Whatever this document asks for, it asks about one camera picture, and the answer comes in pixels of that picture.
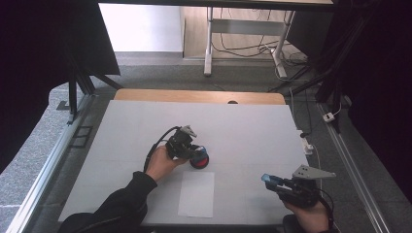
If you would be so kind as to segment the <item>white desk frame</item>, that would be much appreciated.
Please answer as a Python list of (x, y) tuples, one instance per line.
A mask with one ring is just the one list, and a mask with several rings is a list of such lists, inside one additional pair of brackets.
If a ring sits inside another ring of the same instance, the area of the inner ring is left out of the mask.
[(204, 59), (205, 77), (210, 77), (212, 74), (212, 35), (214, 33), (278, 36), (278, 45), (275, 49), (270, 49), (269, 52), (275, 63), (275, 69), (279, 78), (285, 79), (287, 77), (280, 55), (292, 24), (294, 11), (285, 11), (283, 21), (214, 18), (213, 12), (212, 7), (207, 8), (207, 45)]

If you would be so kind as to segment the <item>black metal stand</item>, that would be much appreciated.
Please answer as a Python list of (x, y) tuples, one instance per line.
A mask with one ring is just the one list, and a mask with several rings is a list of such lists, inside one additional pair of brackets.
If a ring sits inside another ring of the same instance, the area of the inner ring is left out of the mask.
[(69, 119), (68, 124), (71, 125), (79, 115), (77, 103), (77, 87), (86, 95), (91, 95), (95, 91), (95, 86), (91, 81), (91, 76), (114, 88), (115, 90), (122, 89), (122, 85), (113, 81), (108, 76), (92, 70), (89, 67), (83, 66), (80, 61), (74, 56), (69, 49), (65, 50), (65, 57), (68, 59), (71, 75), (68, 79), (68, 103), (69, 103)]

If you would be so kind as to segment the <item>person's right hand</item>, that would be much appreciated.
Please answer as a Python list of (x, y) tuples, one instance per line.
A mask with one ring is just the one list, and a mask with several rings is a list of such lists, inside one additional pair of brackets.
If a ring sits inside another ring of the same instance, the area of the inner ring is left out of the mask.
[(294, 213), (306, 233), (322, 233), (329, 230), (326, 207), (321, 202), (307, 209), (301, 209), (286, 201), (284, 206)]

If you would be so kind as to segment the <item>white paper sheet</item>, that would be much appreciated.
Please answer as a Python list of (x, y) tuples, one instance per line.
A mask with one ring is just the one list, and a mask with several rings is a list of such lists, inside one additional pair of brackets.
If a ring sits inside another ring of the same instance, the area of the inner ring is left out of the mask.
[(182, 179), (178, 215), (186, 217), (213, 216), (215, 174), (185, 172)]

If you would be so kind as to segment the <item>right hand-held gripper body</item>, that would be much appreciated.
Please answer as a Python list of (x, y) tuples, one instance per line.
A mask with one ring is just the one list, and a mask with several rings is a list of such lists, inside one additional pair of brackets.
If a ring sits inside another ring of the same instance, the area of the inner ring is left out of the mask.
[(282, 201), (291, 203), (299, 208), (314, 207), (320, 199), (316, 180), (335, 178), (333, 172), (324, 171), (307, 165), (300, 165), (288, 180), (290, 185), (278, 185), (285, 190), (278, 194)]

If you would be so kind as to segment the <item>person's left hand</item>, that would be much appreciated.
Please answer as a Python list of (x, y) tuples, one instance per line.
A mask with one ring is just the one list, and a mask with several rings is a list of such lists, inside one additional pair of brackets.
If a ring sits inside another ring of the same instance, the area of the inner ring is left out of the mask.
[(166, 146), (160, 146), (154, 150), (146, 169), (146, 174), (155, 182), (159, 182), (168, 176), (176, 167), (186, 162), (187, 160), (183, 158), (170, 158)]

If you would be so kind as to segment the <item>black floor bracket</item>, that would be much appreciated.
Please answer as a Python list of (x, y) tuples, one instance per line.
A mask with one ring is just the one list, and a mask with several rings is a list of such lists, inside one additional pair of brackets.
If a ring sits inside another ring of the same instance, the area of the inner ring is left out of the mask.
[(74, 149), (84, 149), (90, 139), (92, 129), (92, 126), (80, 126), (72, 137), (69, 147)]

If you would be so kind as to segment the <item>black curtain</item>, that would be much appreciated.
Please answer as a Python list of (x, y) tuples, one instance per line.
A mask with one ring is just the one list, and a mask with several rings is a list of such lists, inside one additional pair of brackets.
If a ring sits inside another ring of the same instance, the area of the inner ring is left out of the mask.
[(77, 70), (120, 72), (98, 0), (0, 0), (0, 173)]
[(412, 202), (412, 0), (330, 0), (297, 10), (296, 42), (322, 75), (316, 100), (348, 118)]

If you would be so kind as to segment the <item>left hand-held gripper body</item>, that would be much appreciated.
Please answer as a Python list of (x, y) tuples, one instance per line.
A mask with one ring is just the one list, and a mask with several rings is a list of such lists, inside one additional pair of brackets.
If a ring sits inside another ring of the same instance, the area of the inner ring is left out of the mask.
[(192, 139), (197, 135), (189, 125), (178, 127), (176, 132), (168, 139), (166, 149), (171, 159), (193, 159), (197, 152), (192, 148)]

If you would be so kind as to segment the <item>aluminium rail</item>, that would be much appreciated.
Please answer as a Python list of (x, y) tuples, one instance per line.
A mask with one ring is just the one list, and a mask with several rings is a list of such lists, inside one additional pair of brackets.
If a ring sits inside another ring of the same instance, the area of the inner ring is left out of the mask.
[(93, 96), (86, 94), (77, 100), (75, 118), (48, 106), (0, 175), (0, 233), (22, 233), (26, 227)]
[(340, 132), (337, 132), (330, 122), (321, 119), (321, 124), (326, 128), (327, 135), (338, 152), (374, 233), (391, 233), (390, 226), (364, 178), (365, 170), (358, 163), (359, 158), (366, 158), (365, 164), (370, 166), (372, 159), (367, 157), (368, 145), (351, 126), (342, 126)]

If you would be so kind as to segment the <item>red ink pad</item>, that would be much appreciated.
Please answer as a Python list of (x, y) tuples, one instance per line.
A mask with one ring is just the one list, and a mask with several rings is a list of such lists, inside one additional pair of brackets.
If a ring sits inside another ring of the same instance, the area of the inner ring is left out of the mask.
[(209, 164), (209, 161), (210, 161), (209, 155), (208, 155), (208, 153), (202, 154), (202, 155), (203, 155), (203, 159), (202, 159), (202, 160), (200, 160), (200, 161), (198, 161), (198, 162), (196, 162), (196, 163), (195, 163), (194, 161), (189, 162), (190, 165), (191, 165), (193, 168), (195, 168), (195, 169), (204, 169), (204, 168), (207, 167), (207, 165)]

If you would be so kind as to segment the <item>white power strip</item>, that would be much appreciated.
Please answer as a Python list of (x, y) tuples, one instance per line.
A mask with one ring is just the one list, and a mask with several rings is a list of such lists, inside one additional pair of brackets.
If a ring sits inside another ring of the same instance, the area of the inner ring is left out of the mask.
[(307, 134), (304, 133), (302, 130), (298, 130), (297, 134), (301, 140), (302, 148), (306, 155), (311, 155), (313, 153), (314, 147), (307, 141), (306, 136)]

